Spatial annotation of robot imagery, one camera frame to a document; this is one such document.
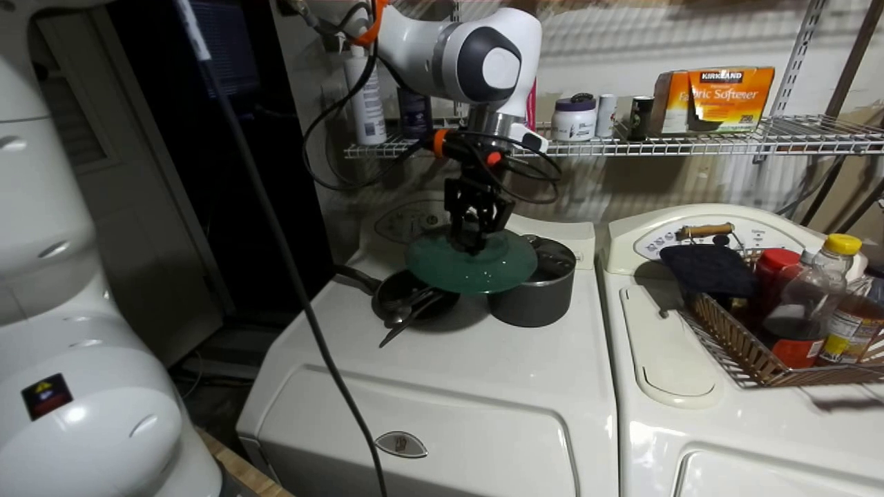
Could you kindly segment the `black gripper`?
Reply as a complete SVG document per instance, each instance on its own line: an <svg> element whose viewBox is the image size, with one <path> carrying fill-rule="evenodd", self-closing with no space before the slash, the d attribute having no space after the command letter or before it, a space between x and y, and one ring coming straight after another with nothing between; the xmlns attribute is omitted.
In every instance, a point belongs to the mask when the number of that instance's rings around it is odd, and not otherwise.
<svg viewBox="0 0 884 497"><path fill-rule="evenodd" d="M453 242L482 242L500 232L513 210L502 196L500 165L489 165L477 148L448 148L459 173L445 182L445 210L451 216Z"/></svg>

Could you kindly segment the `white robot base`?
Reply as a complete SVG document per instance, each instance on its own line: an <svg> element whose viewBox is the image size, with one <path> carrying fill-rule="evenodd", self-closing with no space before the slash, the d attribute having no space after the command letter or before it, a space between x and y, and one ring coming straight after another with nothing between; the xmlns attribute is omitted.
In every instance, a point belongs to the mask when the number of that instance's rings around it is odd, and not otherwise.
<svg viewBox="0 0 884 497"><path fill-rule="evenodd" d="M169 370L109 297L32 72L35 13L103 2L0 4L0 497L220 497Z"/></svg>

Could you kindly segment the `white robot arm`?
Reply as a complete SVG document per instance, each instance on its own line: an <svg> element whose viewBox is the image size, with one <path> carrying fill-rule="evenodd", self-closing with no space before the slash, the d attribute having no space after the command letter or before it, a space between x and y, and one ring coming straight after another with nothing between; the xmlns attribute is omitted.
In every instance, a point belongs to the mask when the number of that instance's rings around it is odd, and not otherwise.
<svg viewBox="0 0 884 497"><path fill-rule="evenodd" d="M498 7L480 20L417 20L388 0L300 0L306 24L348 43L348 93L355 102L355 138L382 142L377 75L417 97L440 97L470 107L463 129L434 129L419 138L437 156L460 163L445 182L448 239L459 251L480 251L500 232L513 200L500 189L502 148L516 142L543 151L547 140L528 123L536 83L542 22L521 7Z"/></svg>

